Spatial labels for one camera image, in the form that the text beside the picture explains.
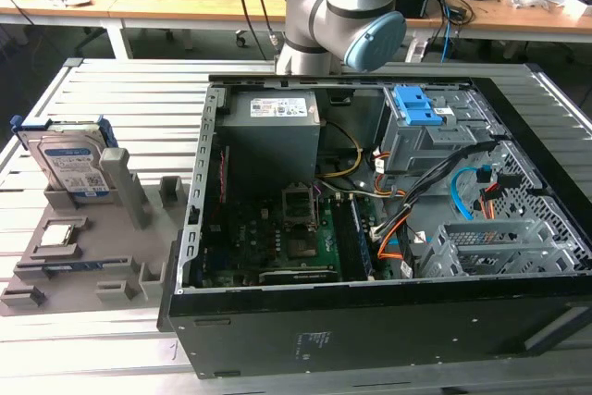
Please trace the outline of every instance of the blue object on desk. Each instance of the blue object on desk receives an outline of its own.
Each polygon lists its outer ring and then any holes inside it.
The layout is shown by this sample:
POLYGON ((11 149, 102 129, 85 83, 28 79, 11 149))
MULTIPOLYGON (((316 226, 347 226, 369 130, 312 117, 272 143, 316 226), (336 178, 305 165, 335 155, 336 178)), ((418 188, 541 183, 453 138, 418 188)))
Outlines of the blue object on desk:
POLYGON ((405 114, 407 125, 442 125, 442 117, 419 87, 395 87, 395 102, 405 114))

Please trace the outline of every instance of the orange cable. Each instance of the orange cable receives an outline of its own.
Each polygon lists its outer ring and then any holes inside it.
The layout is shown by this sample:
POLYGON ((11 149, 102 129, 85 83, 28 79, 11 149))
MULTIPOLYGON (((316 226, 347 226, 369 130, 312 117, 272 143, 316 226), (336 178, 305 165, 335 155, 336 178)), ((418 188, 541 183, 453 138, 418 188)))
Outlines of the orange cable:
POLYGON ((384 253, 385 248, 387 247, 387 244, 389 243, 390 237, 393 235, 393 233, 395 233, 397 231, 397 229, 402 225, 403 222, 405 222, 405 219, 407 219, 409 217, 409 215, 405 215, 397 224, 395 224, 395 227, 393 227, 390 232, 388 233, 388 235, 385 237, 385 239, 382 241, 382 243, 380 244, 380 249, 378 249, 378 259, 386 259, 386 258, 394 258, 394 259, 403 259, 403 255, 400 253, 384 253))

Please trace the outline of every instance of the blue hard drive label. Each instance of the blue hard drive label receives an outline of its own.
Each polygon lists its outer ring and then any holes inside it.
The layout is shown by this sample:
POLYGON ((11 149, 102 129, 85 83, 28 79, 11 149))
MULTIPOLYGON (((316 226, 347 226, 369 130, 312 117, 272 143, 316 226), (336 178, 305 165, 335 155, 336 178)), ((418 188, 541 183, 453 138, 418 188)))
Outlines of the blue hard drive label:
POLYGON ((52 148, 44 151, 54 175, 75 196, 106 196, 109 188, 103 172, 94 166, 88 148, 52 148))

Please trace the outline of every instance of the power cable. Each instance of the power cable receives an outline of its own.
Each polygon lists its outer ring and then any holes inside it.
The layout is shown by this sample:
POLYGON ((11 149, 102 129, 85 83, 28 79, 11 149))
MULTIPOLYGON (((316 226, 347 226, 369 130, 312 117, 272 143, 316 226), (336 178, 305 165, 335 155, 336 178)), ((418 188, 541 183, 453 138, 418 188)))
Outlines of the power cable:
POLYGON ((247 4, 245 3, 244 0, 240 0, 240 3, 242 4, 242 12, 244 13, 244 18, 247 20, 247 25, 249 25, 249 30, 251 30, 251 34, 253 35, 253 39, 255 40, 255 43, 257 44, 257 48, 259 48, 259 53, 261 53, 261 57, 263 58, 263 60, 267 60, 267 57, 265 57, 265 53, 263 52, 263 48, 261 47, 261 44, 259 43, 259 39, 257 38, 257 35, 255 34, 255 30, 253 29, 251 19, 249 18, 249 12, 247 11, 247 4))
POLYGON ((269 30, 269 40, 271 41, 271 44, 276 49, 276 52, 279 54, 279 41, 278 41, 276 34, 274 33, 274 31, 271 28, 271 24, 269 23, 269 16, 267 15, 267 8, 265 7, 265 0, 259 0, 259 2, 261 2, 261 8, 263 9, 263 14, 265 16, 265 23, 267 24, 267 29, 269 30))

